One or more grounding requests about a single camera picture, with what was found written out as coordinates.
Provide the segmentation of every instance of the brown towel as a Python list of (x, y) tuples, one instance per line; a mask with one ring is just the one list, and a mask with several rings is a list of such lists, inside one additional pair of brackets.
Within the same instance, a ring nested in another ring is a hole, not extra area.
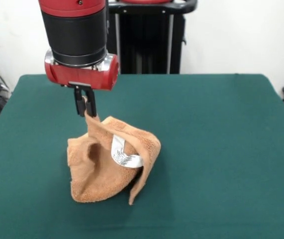
[[(99, 117), (92, 118), (86, 114), (86, 122), (88, 133), (68, 140), (73, 199), (85, 203), (110, 198), (122, 191), (139, 170), (143, 170), (130, 192), (129, 204), (132, 205), (146, 183), (161, 143), (153, 134), (113, 117), (100, 122)], [(137, 165), (137, 168), (130, 168), (115, 162), (111, 155), (114, 136), (125, 140), (126, 156), (139, 155), (137, 157), (142, 159), (142, 167)]]

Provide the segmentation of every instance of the green tablecloth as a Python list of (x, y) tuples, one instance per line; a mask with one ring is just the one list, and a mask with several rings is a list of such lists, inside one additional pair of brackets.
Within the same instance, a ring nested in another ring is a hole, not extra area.
[(284, 238), (284, 105), (264, 76), (122, 75), (96, 100), (162, 143), (134, 206), (72, 200), (86, 124), (71, 89), (24, 76), (0, 117), (1, 239)]

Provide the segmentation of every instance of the black handle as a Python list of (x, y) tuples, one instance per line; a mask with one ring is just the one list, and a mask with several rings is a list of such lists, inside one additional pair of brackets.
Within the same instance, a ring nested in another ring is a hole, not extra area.
[(197, 8), (197, 0), (162, 4), (137, 4), (115, 1), (109, 2), (108, 7), (111, 14), (186, 14)]

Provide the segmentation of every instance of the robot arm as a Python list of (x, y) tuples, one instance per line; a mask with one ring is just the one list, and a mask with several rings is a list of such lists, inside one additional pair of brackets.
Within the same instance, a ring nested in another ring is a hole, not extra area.
[(106, 1), (39, 0), (51, 47), (45, 56), (47, 77), (53, 83), (74, 88), (81, 116), (87, 110), (95, 117), (93, 90), (111, 90), (117, 80), (117, 56), (106, 49)]

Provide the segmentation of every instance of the towel tag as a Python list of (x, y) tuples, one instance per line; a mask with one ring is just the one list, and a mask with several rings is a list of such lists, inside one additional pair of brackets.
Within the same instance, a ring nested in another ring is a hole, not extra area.
[(117, 135), (113, 136), (111, 155), (114, 161), (128, 168), (139, 168), (143, 166), (143, 159), (139, 155), (130, 155), (124, 153), (125, 139)]

